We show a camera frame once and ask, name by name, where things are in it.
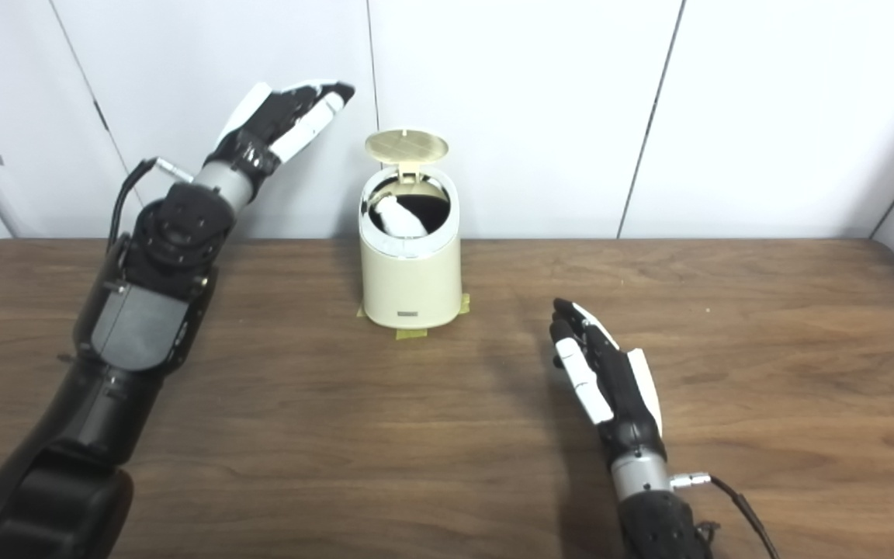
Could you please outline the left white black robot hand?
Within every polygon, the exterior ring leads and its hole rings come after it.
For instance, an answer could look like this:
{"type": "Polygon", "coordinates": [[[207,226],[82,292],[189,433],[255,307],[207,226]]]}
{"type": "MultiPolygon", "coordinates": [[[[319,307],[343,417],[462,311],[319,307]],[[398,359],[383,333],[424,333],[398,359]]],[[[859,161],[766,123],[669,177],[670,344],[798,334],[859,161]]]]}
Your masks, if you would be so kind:
{"type": "Polygon", "coordinates": [[[255,84],[220,132],[203,166],[221,164],[258,193],[268,177],[315,141],[354,98],[354,85],[308,79],[286,89],[255,84]]]}

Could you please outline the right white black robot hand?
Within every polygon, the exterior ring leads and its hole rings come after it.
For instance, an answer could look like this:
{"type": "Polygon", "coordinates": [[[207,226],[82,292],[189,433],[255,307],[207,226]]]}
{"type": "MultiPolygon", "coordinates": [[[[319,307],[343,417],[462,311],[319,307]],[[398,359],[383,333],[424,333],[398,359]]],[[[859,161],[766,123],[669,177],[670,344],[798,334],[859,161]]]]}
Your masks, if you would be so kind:
{"type": "Polygon", "coordinates": [[[638,348],[620,348],[605,326],[572,300],[553,300],[549,326],[553,362],[598,432],[605,463],[653,453],[666,460],[659,398],[638,348]]]}

